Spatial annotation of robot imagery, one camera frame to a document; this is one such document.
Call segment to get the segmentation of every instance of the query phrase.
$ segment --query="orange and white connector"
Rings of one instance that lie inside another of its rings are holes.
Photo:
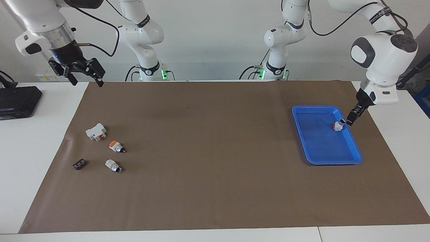
[[[88,138],[97,142],[106,138],[106,129],[100,123],[98,123],[93,128],[85,131],[85,133],[87,134]]]
[[[341,131],[344,128],[345,124],[346,124],[346,121],[344,119],[336,121],[336,123],[333,125],[333,129],[335,131]]]
[[[125,153],[126,150],[124,149],[124,147],[117,141],[112,141],[109,145],[109,148],[115,152],[119,152],[119,153]]]
[[[122,171],[122,168],[120,167],[120,165],[118,165],[116,162],[114,162],[113,160],[107,160],[106,161],[106,163],[105,163],[105,165],[109,168],[109,169],[111,169],[111,170],[113,170],[113,171],[115,171],[115,172],[117,172],[117,173],[121,173],[121,171]]]

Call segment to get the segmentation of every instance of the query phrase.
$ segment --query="black electronic device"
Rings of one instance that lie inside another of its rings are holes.
[[[30,117],[41,96],[37,87],[0,89],[0,120]]]

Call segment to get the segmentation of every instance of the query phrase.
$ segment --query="blue tray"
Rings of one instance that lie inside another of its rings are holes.
[[[315,165],[360,164],[361,152],[348,125],[342,131],[333,124],[343,118],[334,106],[295,106],[294,120],[307,160]]]

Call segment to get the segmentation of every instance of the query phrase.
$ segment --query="white table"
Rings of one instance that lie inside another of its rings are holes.
[[[42,99],[33,117],[0,122],[0,241],[430,241],[430,224],[240,230],[176,230],[15,234],[61,144],[87,83],[36,83]],[[430,120],[406,91],[396,105],[369,112],[430,214]]]

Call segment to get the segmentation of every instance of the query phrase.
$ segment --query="brown mat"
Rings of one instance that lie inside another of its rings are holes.
[[[20,233],[430,223],[368,113],[352,127],[362,164],[306,161],[292,107],[347,114],[355,93],[340,81],[90,83]],[[98,122],[97,143],[85,130]]]

